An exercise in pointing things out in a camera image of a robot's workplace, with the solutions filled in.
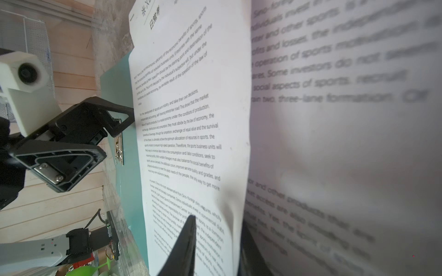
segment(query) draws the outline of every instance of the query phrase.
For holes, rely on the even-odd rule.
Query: white paper sheet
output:
[[[274,275],[442,273],[441,11],[252,2],[244,219]]]
[[[250,1],[137,1],[129,65],[156,275],[190,214],[195,275],[236,275],[249,166]]]

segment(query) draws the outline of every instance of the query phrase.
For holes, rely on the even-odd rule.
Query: camera lens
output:
[[[37,70],[31,65],[24,63],[19,67],[19,78],[24,83],[33,83],[37,80]]]

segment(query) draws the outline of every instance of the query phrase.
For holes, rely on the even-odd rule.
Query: white wire basket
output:
[[[55,95],[51,51],[43,21],[0,10],[0,48],[36,55],[49,74],[47,87]],[[15,122],[14,114],[7,103],[0,103],[0,117]]]

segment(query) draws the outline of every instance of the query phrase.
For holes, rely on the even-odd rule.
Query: screw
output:
[[[62,182],[64,179],[65,179],[65,177],[62,176],[61,174],[59,174],[55,177],[55,181],[57,181],[57,182]]]

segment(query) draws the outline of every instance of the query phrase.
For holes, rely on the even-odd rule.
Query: black cable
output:
[[[89,222],[88,222],[88,224],[83,228],[83,229],[86,229],[91,223],[92,223],[92,221],[95,219],[95,217],[99,217],[100,218],[100,220],[104,223],[104,224],[106,224],[106,222],[101,218],[101,216],[100,216],[100,211],[101,211],[101,209],[98,209],[98,211],[95,213],[95,215],[91,218],[91,220],[89,220]]]

